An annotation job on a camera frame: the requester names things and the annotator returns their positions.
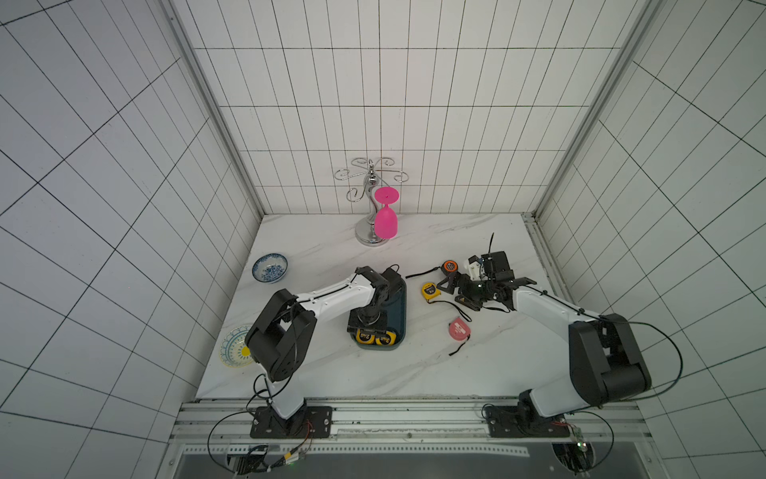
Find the black orange tape measure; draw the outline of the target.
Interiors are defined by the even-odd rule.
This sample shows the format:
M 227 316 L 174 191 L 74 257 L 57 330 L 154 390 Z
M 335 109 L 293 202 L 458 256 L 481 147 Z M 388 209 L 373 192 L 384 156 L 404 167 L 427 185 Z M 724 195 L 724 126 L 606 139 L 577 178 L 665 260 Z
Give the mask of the black orange tape measure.
M 439 267 L 432 267 L 432 269 L 428 269 L 428 271 L 422 271 L 422 273 L 411 273 L 411 275 L 406 275 L 405 279 L 423 277 L 423 275 L 429 275 L 429 273 L 435 273 L 435 271 L 440 271 L 443 273 L 443 275 L 446 275 L 446 277 L 450 277 L 450 275 L 453 275 L 453 273 L 457 273 L 457 271 L 459 271 L 458 263 L 456 263 L 456 261 L 452 261 L 452 259 L 448 259 L 448 261 L 444 261 L 444 263 L 439 265 Z

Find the pink tape measure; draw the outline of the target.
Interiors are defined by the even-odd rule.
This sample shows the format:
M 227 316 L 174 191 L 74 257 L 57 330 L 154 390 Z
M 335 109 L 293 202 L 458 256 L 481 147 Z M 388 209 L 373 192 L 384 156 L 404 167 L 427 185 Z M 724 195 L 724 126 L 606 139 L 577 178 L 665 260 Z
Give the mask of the pink tape measure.
M 458 342 L 457 348 L 450 353 L 450 356 L 457 354 L 463 346 L 471 339 L 472 331 L 464 319 L 454 319 L 448 325 L 450 337 Z

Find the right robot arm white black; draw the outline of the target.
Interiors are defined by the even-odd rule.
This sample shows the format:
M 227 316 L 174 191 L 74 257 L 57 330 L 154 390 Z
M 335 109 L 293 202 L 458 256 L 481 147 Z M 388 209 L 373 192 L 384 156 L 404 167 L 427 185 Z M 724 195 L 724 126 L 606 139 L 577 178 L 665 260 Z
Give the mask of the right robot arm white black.
M 597 315 L 568 303 L 527 277 L 502 273 L 479 279 L 459 273 L 455 299 L 474 311 L 494 301 L 556 333 L 568 345 L 567 371 L 519 395 L 514 423 L 530 434 L 564 414 L 629 399 L 651 389 L 652 380 L 632 328 L 620 315 Z

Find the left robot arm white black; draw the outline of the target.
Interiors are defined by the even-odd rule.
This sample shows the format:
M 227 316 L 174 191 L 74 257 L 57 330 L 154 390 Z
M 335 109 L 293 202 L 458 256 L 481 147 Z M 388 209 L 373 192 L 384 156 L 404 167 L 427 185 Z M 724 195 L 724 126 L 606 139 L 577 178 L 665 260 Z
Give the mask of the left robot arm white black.
M 345 315 L 346 332 L 358 346 L 387 350 L 406 337 L 406 309 L 406 281 L 396 267 L 382 273 L 359 267 L 348 279 L 311 293 L 274 293 L 245 336 L 251 358 L 265 375 L 267 406 L 253 413 L 255 435 L 299 435 L 319 413 L 307 404 L 295 373 L 321 321 Z

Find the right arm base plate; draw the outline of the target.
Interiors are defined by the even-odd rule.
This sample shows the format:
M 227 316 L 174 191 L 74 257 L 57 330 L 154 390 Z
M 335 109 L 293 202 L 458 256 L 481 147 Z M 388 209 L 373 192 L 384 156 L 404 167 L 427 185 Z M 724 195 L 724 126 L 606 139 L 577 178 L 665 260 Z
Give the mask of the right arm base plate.
M 569 438 L 571 430 L 556 419 L 542 418 L 524 407 L 485 404 L 481 411 L 492 438 Z

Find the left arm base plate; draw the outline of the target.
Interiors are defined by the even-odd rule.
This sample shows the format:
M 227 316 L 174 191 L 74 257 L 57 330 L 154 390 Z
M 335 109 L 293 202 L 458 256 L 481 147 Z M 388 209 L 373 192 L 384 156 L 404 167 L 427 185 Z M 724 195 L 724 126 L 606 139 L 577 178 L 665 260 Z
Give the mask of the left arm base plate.
M 330 436 L 333 408 L 303 405 L 291 418 L 281 418 L 270 406 L 259 407 L 253 417 L 252 439 L 323 439 Z

